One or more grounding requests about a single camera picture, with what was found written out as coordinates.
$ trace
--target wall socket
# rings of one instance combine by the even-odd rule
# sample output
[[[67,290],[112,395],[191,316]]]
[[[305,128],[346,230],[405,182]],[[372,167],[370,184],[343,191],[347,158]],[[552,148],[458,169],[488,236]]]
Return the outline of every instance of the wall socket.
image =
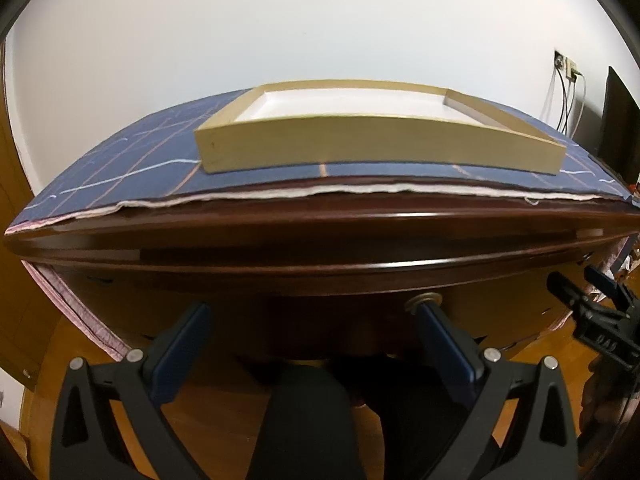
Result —
[[[575,70],[578,66],[575,61],[557,50],[554,52],[554,66],[570,81],[575,81]]]

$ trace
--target hand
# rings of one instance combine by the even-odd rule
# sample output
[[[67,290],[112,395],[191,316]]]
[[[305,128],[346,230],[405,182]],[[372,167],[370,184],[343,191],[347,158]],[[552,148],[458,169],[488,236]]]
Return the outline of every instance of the hand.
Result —
[[[626,424],[631,420],[639,401],[629,400],[623,414],[627,397],[614,387],[620,373],[619,369],[614,363],[598,356],[589,364],[589,371],[593,372],[593,375],[584,383],[582,391],[580,431],[584,431],[592,420],[601,424]]]

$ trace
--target person's leg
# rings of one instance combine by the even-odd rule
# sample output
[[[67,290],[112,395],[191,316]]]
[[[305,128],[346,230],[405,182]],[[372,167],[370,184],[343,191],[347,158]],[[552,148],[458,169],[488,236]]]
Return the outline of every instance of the person's leg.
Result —
[[[365,480],[344,387],[289,365],[271,394],[247,480]]]
[[[380,417],[385,480],[423,478],[466,419],[466,410],[450,399],[434,368],[379,354],[340,360],[337,376],[357,386]],[[478,468],[480,476],[490,470],[497,452],[492,441]]]

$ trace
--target white wall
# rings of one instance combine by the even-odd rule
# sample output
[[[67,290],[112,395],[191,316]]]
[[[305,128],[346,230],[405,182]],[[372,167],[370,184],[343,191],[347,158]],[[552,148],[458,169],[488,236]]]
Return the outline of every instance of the white wall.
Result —
[[[24,386],[0,368],[0,392],[3,397],[2,406],[0,406],[0,420],[18,430]]]
[[[418,82],[538,116],[554,49],[586,76],[585,120],[602,113],[610,64],[640,101],[596,0],[32,0],[8,41],[8,99],[37,192],[145,114],[265,82]]]

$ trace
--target blue tablecloth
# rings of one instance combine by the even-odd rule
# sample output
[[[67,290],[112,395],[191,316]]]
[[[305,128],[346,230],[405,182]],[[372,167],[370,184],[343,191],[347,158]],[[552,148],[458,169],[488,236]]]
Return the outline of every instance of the blue tablecloth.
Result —
[[[148,115],[100,143],[51,182],[18,215],[23,222],[113,205],[124,200],[160,200],[246,184],[319,178],[317,164],[207,174],[199,165],[193,131],[247,90],[205,97]],[[327,164],[326,176],[406,176],[475,181],[574,194],[598,194],[630,201],[619,184],[578,144],[514,108],[497,105],[567,146],[557,175],[479,166],[409,163]]]

